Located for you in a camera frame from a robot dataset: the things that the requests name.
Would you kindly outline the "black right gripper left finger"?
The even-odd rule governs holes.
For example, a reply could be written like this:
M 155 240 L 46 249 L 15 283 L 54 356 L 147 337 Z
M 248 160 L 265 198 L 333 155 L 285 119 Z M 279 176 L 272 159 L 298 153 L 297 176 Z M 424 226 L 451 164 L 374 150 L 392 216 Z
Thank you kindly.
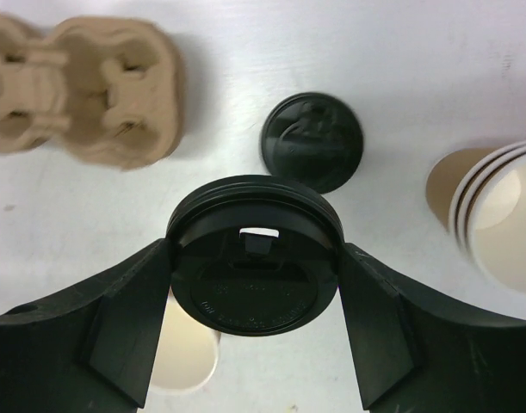
M 0 315 L 0 412 L 145 407 L 170 289 L 169 243 Z

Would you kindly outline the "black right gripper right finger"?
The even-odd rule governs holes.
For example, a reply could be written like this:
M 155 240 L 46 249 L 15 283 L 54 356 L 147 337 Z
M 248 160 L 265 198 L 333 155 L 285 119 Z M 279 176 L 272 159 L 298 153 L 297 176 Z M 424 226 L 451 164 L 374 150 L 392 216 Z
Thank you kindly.
M 339 292 L 369 412 L 526 412 L 526 320 L 466 304 L 347 243 Z

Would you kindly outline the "brown paper coffee cup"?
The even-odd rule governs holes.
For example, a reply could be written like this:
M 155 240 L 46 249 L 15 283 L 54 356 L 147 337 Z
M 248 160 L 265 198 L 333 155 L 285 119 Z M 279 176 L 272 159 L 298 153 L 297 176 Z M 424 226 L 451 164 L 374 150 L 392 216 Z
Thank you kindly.
M 220 358 L 220 333 L 194 320 L 167 299 L 149 390 L 183 395 L 201 389 Z

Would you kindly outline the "black plastic cup lid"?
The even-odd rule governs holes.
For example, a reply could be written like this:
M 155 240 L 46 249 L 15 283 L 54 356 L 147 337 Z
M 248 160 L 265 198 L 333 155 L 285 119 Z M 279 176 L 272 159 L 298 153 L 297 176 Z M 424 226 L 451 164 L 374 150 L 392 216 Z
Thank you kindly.
M 297 182 L 261 175 L 210 182 L 177 205 L 166 237 L 176 302 L 228 335 L 296 330 L 337 291 L 340 218 Z

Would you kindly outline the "brown pulp cup carrier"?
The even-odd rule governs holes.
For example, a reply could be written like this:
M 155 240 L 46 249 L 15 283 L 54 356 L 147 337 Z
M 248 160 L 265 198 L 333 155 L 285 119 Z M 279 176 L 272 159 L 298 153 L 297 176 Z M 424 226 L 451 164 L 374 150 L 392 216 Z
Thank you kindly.
M 43 32 L 0 12 L 0 153 L 53 141 L 86 163 L 133 170 L 183 135 L 181 53 L 150 22 L 73 17 Z

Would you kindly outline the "stack of paper cups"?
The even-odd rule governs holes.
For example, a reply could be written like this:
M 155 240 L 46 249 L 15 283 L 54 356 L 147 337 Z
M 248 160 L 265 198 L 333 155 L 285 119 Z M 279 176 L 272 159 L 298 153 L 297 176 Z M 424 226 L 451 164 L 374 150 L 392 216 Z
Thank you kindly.
M 449 153 L 428 174 L 425 198 L 484 277 L 526 295 L 526 141 Z

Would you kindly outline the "stack of black lids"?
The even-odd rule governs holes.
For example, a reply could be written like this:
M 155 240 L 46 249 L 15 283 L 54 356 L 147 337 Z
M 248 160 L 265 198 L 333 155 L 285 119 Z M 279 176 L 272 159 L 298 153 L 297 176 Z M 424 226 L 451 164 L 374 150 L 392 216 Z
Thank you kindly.
M 355 174 L 362 161 L 364 134 L 344 102 L 304 92 L 271 110 L 261 129 L 260 151 L 272 176 L 328 194 Z

